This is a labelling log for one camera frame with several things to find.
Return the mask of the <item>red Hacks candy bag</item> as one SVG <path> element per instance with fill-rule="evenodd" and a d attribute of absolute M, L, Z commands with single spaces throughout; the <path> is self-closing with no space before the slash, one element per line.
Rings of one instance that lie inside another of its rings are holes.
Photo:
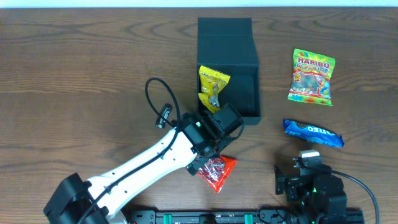
<path fill-rule="evenodd" d="M 220 156 L 219 158 L 207 161 L 199 168 L 197 174 L 218 194 L 236 164 L 237 160 L 226 156 Z"/>

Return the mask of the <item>yellow Hacks candy bag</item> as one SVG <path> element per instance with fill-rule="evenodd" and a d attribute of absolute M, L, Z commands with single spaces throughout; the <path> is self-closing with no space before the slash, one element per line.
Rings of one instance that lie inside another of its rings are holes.
<path fill-rule="evenodd" d="M 198 98 L 211 113 L 215 114 L 220 108 L 219 93 L 229 83 L 230 76 L 201 65 L 199 68 L 200 92 Z"/>

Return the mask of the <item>green Haribo gummy bag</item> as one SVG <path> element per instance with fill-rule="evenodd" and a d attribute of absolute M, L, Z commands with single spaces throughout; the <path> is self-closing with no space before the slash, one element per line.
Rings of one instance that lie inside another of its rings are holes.
<path fill-rule="evenodd" d="M 292 83 L 287 98 L 301 103 L 331 106 L 330 80 L 336 60 L 302 49 L 294 49 L 292 58 Z"/>

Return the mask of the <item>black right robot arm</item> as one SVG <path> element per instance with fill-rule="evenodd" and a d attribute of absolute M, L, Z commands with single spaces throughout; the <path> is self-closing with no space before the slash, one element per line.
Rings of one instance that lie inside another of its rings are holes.
<path fill-rule="evenodd" d="M 331 173 L 331 167 L 320 165 L 302 169 L 301 174 L 283 174 L 277 165 L 275 193 L 285 194 L 293 207 L 282 219 L 285 223 L 348 223 L 347 196 L 341 178 Z"/>

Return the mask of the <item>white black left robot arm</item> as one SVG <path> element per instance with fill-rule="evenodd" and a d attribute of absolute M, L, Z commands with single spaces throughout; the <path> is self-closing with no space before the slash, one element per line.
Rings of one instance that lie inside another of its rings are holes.
<path fill-rule="evenodd" d="M 63 179 L 43 213 L 50 223 L 126 223 L 121 210 L 135 196 L 175 170 L 197 174 L 243 128 L 229 104 L 216 113 L 185 113 L 159 142 L 123 165 L 87 180 L 77 173 Z"/>

